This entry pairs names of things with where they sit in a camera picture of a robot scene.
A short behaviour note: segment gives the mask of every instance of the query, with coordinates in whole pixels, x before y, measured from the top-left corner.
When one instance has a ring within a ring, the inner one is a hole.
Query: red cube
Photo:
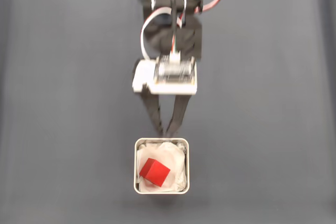
[[[165,167],[159,161],[148,158],[140,171],[140,176],[161,187],[169,172],[170,169]]]

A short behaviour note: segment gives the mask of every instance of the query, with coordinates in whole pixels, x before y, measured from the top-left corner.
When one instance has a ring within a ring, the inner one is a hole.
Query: gray surface
[[[199,90],[178,134],[191,188],[172,198],[132,186],[134,142],[155,136],[131,89],[140,1],[9,6],[1,224],[335,223],[318,0],[223,0],[202,15]],[[173,100],[162,105],[167,125]]]

